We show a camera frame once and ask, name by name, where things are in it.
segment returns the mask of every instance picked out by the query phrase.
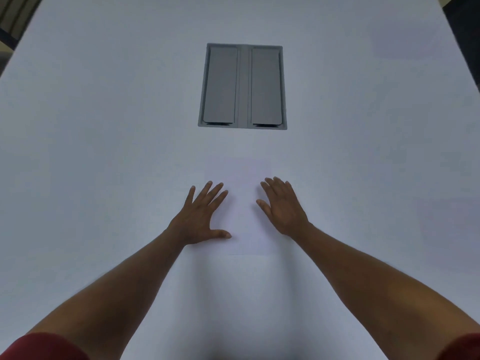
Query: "right hand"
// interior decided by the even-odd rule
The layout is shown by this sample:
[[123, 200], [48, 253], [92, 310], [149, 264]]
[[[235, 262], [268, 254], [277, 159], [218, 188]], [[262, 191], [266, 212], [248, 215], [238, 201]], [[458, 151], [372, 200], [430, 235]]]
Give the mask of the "right hand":
[[261, 187], [267, 194], [270, 205], [257, 199], [257, 204], [267, 215], [270, 222], [281, 234], [295, 238], [309, 225], [307, 214], [303, 211], [291, 184], [278, 177], [265, 178]]

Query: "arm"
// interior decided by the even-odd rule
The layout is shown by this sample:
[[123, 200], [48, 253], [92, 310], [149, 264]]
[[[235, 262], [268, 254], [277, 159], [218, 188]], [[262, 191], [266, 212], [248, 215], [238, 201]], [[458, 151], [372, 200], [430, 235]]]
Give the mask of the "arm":
[[260, 199], [257, 204], [315, 262], [388, 359], [434, 360], [456, 338], [480, 332], [480, 325], [434, 290], [315, 228], [288, 181], [265, 180], [270, 206]]
[[213, 200], [222, 183], [209, 192], [211, 186], [208, 182], [195, 201], [192, 187], [182, 210], [160, 236], [62, 303], [28, 333], [63, 336], [91, 360], [119, 359], [184, 246], [231, 237], [227, 231], [210, 229], [210, 218], [228, 193]]

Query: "hand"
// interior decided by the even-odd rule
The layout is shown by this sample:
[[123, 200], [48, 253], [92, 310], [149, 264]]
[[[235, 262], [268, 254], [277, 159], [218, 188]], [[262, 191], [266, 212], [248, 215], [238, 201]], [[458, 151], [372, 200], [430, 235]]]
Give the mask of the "hand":
[[262, 199], [257, 199], [257, 204], [275, 229], [294, 238], [309, 225], [307, 214], [288, 181], [284, 183], [276, 176], [273, 179], [265, 178], [265, 181], [260, 184], [267, 194], [270, 206]]
[[225, 190], [215, 199], [223, 187], [219, 183], [210, 192], [212, 182], [208, 182], [195, 201], [195, 186], [190, 188], [185, 204], [180, 212], [173, 218], [167, 230], [178, 235], [185, 245], [204, 242], [209, 239], [230, 239], [232, 236], [225, 230], [211, 230], [210, 219], [213, 212], [220, 206], [229, 191]]

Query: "left hand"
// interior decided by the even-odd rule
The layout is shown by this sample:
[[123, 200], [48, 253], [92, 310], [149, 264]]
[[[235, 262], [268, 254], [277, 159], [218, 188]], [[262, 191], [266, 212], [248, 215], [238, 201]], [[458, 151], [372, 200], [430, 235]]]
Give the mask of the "left hand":
[[228, 231], [210, 229], [210, 219], [213, 212], [215, 212], [229, 193], [225, 190], [213, 200], [222, 189], [223, 183], [217, 184], [209, 192], [212, 184], [211, 181], [208, 182], [195, 201], [193, 201], [195, 186], [192, 186], [183, 208], [168, 225], [167, 230], [180, 237], [185, 245], [197, 244], [209, 239], [230, 239], [232, 237]]

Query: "white table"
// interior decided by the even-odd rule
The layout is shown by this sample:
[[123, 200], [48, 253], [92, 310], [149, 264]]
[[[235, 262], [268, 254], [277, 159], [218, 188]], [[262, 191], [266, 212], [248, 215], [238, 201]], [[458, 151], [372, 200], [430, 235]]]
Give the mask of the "white table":
[[[197, 126], [207, 43], [283, 46], [288, 130]], [[0, 79], [0, 351], [165, 229], [208, 151], [267, 161], [315, 225], [480, 321], [476, 220], [444, 219], [480, 212], [479, 115], [437, 0], [44, 0]], [[123, 358], [384, 359], [278, 242], [187, 248]]]

